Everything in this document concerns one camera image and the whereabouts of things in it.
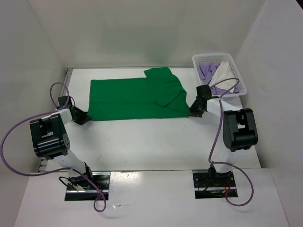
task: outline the purple cloth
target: purple cloth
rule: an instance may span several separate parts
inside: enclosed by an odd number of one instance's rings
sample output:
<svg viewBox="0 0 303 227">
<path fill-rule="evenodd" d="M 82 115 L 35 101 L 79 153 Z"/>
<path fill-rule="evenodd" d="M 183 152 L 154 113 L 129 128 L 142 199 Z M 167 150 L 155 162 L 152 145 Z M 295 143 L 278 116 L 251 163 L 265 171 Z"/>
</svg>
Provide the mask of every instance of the purple cloth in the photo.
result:
<svg viewBox="0 0 303 227">
<path fill-rule="evenodd" d="M 205 84 L 209 84 L 219 66 L 220 63 L 216 62 L 207 62 L 199 65 L 198 74 L 200 79 L 203 80 Z M 220 89 L 218 87 L 211 87 L 210 89 L 214 95 L 222 95 L 226 91 L 225 89 Z M 239 93 L 239 90 L 235 88 L 233 92 Z"/>
</svg>

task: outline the plastic basket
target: plastic basket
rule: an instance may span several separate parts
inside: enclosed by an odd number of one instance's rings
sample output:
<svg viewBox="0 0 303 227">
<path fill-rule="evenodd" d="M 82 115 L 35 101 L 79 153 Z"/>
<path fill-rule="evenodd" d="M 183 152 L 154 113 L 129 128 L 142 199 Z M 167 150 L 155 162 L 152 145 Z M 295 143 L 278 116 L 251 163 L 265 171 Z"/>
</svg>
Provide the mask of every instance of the plastic basket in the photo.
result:
<svg viewBox="0 0 303 227">
<path fill-rule="evenodd" d="M 200 79 L 197 67 L 199 64 L 203 64 L 206 62 L 229 62 L 229 65 L 232 69 L 232 72 L 236 78 L 239 79 L 239 84 L 237 85 L 237 89 L 239 90 L 239 93 L 235 94 L 226 94 L 224 97 L 235 97 L 235 96 L 242 96 L 247 93 L 247 88 L 245 86 L 245 83 L 243 81 L 243 78 L 238 70 L 238 67 L 236 66 L 235 61 L 233 60 L 232 56 L 228 53 L 204 53 L 204 54 L 196 54 L 193 56 L 193 64 L 196 71 L 196 76 L 198 78 L 198 81 L 200 85 L 203 85 L 204 82 Z"/>
</svg>

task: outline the white table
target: white table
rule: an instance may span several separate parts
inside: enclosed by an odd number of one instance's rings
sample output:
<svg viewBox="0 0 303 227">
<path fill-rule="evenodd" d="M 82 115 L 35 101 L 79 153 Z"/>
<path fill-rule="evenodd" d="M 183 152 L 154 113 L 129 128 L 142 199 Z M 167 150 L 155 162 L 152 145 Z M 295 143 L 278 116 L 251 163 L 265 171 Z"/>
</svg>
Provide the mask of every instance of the white table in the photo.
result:
<svg viewBox="0 0 303 227">
<path fill-rule="evenodd" d="M 74 70 L 69 90 L 77 107 L 87 110 L 91 79 L 143 77 L 143 70 Z M 187 103 L 191 105 L 198 86 L 194 70 L 172 69 L 172 72 L 187 91 Z M 239 98 L 227 101 L 241 107 Z M 66 173 L 30 177 L 15 227 L 287 227 L 271 173 L 260 168 L 254 147 L 239 154 L 236 160 L 238 166 L 246 168 L 254 184 L 251 203 L 233 207 L 224 198 L 195 199 L 190 170 L 209 167 L 207 158 L 218 123 L 216 116 L 205 113 L 202 119 L 67 124 L 73 152 L 92 170 L 140 171 L 111 173 L 109 201 L 103 213 L 94 211 L 93 201 L 64 201 L 66 188 L 58 176 L 67 176 Z M 214 160 L 225 150 L 221 136 Z M 57 167 L 48 162 L 48 170 Z M 241 172 L 233 173 L 239 197 L 231 200 L 243 203 L 250 196 L 250 185 Z"/>
<path fill-rule="evenodd" d="M 90 80 L 145 77 L 144 70 L 76 69 L 69 78 L 68 89 L 76 106 L 87 111 Z M 187 91 L 186 100 L 191 106 L 199 86 L 194 69 L 172 68 L 171 71 Z M 226 101 L 242 107 L 239 97 Z M 104 121 L 84 126 L 71 122 L 66 130 L 71 150 L 93 171 L 193 170 L 209 168 L 207 159 L 218 125 L 218 117 L 204 113 L 201 119 Z M 226 150 L 220 135 L 213 160 L 218 160 Z M 235 164 L 242 168 L 260 168 L 255 148 L 238 152 Z M 56 163 L 48 162 L 46 169 L 56 168 L 59 168 Z"/>
</svg>

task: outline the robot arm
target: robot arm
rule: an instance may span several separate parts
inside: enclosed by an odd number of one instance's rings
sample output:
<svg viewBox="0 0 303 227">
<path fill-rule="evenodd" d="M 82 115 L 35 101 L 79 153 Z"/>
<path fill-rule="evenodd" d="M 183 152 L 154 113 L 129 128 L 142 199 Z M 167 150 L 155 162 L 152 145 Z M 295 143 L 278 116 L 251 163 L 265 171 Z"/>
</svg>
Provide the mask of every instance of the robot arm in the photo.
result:
<svg viewBox="0 0 303 227">
<path fill-rule="evenodd" d="M 208 85 L 202 85 L 196 89 L 197 97 L 189 109 L 190 115 L 201 118 L 206 111 L 220 118 L 219 97 L 212 96 Z M 233 164 L 235 151 L 250 149 L 258 142 L 257 128 L 251 109 L 240 109 L 223 100 L 221 100 L 221 103 L 223 106 L 223 142 L 230 151 L 227 150 L 222 153 L 221 160 L 218 161 Z M 228 173 L 232 168 L 227 165 L 215 165 L 215 169 L 218 173 Z"/>
<path fill-rule="evenodd" d="M 58 98 L 59 107 L 63 106 L 67 97 Z M 92 172 L 85 162 L 80 161 L 70 150 L 70 140 L 65 130 L 65 124 L 74 121 L 83 125 L 90 121 L 87 112 L 83 112 L 69 101 L 68 108 L 59 110 L 49 116 L 30 122 L 30 130 L 35 154 L 58 163 L 62 167 L 77 169 L 92 180 Z M 67 170 L 69 180 L 74 185 L 89 187 L 88 182 L 72 169 Z"/>
</svg>

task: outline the green t-shirt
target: green t-shirt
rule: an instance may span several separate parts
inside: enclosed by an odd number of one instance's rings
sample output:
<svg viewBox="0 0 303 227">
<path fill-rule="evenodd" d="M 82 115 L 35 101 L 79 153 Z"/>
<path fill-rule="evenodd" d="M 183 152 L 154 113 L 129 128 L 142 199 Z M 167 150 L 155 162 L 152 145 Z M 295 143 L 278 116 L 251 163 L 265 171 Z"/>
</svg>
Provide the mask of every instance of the green t-shirt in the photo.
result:
<svg viewBox="0 0 303 227">
<path fill-rule="evenodd" d="M 146 78 L 92 80 L 88 115 L 93 121 L 188 117 L 186 91 L 169 68 Z"/>
</svg>

